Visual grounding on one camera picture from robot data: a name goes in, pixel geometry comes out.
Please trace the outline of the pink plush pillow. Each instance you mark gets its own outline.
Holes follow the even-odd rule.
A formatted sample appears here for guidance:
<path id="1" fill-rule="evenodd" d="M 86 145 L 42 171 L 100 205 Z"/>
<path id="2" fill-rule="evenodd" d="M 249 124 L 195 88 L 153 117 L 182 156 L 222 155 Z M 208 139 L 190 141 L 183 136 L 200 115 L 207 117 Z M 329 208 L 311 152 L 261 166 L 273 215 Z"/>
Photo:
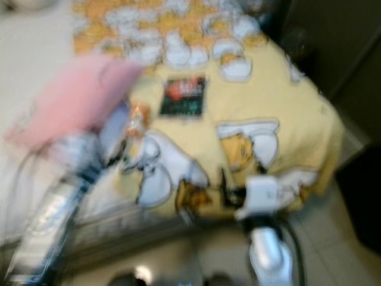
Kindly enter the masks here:
<path id="1" fill-rule="evenodd" d="M 2 146 L 60 158 L 65 136 L 93 133 L 104 149 L 123 141 L 128 103 L 144 66 L 110 55 L 80 55 L 66 64 L 31 101 L 27 116 L 8 128 Z"/>

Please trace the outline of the dark red green book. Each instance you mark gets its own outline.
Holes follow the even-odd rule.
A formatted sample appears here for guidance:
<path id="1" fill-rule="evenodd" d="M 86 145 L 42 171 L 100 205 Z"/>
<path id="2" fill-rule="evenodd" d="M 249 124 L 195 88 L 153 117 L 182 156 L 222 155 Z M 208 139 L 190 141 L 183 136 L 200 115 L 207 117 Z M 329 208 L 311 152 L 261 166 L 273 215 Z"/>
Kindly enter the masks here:
<path id="1" fill-rule="evenodd" d="M 205 77 L 176 78 L 164 82 L 160 116 L 201 117 L 207 83 Z"/>

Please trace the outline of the yellow cartoon egg blanket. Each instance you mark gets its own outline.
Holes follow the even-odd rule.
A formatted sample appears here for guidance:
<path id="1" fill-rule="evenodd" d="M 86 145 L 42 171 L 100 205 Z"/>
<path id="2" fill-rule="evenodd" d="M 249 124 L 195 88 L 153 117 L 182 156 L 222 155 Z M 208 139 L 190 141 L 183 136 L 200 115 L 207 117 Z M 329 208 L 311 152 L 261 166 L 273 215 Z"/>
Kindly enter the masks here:
<path id="1" fill-rule="evenodd" d="M 161 217 L 234 217 L 227 187 L 273 175 L 302 207 L 324 193 L 341 152 L 343 124 L 318 88 L 236 0 L 73 0 L 74 51 L 144 65 L 128 102 L 150 108 L 129 172 L 116 191 Z M 164 82 L 207 78 L 201 117 L 160 116 Z"/>

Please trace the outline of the dark wardrobe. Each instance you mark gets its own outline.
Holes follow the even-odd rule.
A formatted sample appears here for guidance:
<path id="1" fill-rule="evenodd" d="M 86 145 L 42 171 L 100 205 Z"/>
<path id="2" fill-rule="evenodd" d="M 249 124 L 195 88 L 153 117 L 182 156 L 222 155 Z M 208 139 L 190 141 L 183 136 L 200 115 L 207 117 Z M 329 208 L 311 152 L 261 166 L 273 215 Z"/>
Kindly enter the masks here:
<path id="1" fill-rule="evenodd" d="M 346 117 L 381 141 L 381 0 L 280 0 L 283 35 L 301 32 L 305 71 Z"/>

